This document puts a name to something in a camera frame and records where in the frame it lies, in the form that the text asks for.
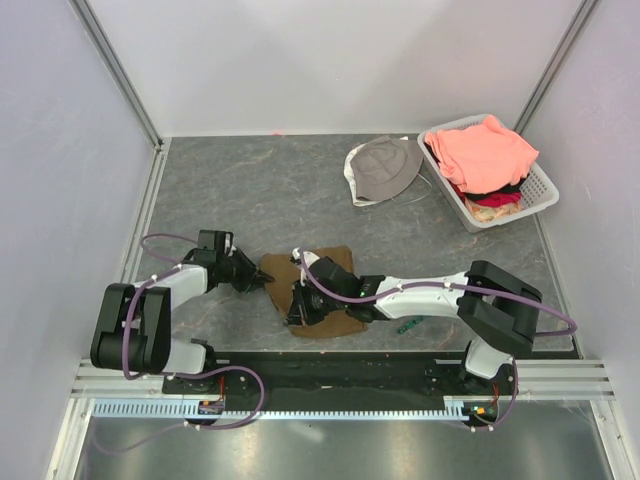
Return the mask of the brown cloth napkin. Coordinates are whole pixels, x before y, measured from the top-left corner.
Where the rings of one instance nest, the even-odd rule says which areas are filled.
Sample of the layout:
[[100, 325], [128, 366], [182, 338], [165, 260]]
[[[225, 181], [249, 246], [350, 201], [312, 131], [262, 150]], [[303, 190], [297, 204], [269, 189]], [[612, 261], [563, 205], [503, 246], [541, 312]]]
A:
[[[348, 272], [354, 271], [351, 250], [345, 246], [319, 248], [314, 250], [319, 257], [329, 257]], [[293, 302], [292, 285], [300, 277], [300, 270], [290, 261], [289, 254], [270, 254], [262, 256], [259, 268], [274, 278], [267, 283], [265, 289], [276, 310], [283, 316], [288, 315]], [[368, 327], [344, 311], [329, 313], [321, 322], [311, 326], [298, 326], [292, 320], [287, 321], [287, 328], [294, 336], [307, 339], [330, 339], [366, 332]]]

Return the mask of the spoon with green handle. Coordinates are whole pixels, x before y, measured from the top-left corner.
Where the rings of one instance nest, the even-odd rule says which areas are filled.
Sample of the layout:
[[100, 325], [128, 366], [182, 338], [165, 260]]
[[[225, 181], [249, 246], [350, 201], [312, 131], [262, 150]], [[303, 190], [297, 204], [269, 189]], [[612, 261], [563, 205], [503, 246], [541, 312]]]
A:
[[403, 335], [407, 333], [409, 330], [418, 326], [423, 321], [424, 321], [424, 317], [422, 316], [411, 317], [409, 320], [407, 320], [405, 323], [403, 323], [400, 327], [396, 329], [396, 333], [398, 335]]

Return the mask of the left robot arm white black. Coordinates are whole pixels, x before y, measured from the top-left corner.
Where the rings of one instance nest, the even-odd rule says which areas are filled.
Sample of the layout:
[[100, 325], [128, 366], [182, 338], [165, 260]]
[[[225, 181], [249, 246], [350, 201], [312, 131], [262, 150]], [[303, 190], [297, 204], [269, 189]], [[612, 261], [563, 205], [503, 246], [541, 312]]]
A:
[[235, 245], [229, 231], [202, 230], [169, 270], [137, 283], [113, 283], [104, 292], [90, 347], [93, 367], [127, 380], [145, 375], [185, 379], [198, 393], [219, 382], [213, 350], [203, 341], [173, 337], [172, 313], [220, 285], [248, 293], [274, 281]]

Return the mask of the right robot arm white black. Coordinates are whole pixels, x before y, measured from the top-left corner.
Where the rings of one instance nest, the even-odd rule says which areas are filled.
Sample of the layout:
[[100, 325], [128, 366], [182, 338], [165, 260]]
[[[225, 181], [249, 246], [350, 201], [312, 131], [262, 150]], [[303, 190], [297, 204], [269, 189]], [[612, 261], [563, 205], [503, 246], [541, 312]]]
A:
[[463, 321], [475, 334], [457, 371], [460, 386], [469, 393], [483, 392], [503, 365], [533, 350], [539, 318], [535, 305], [542, 295], [490, 262], [477, 260], [466, 272], [419, 279], [359, 277], [311, 252], [291, 262], [300, 271], [287, 314], [295, 326], [316, 325], [336, 312], [362, 323], [405, 317]]

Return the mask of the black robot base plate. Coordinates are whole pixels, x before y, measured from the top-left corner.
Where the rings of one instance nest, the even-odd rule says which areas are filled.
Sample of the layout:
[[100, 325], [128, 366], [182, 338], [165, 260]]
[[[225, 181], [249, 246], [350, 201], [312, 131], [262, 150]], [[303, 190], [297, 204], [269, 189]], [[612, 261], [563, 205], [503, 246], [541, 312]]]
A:
[[427, 397], [497, 396], [513, 393], [510, 362], [483, 379], [463, 370], [462, 353], [429, 352], [236, 352], [208, 353], [202, 375], [230, 366], [253, 370], [266, 393], [318, 392], [368, 388], [379, 392], [419, 393]]

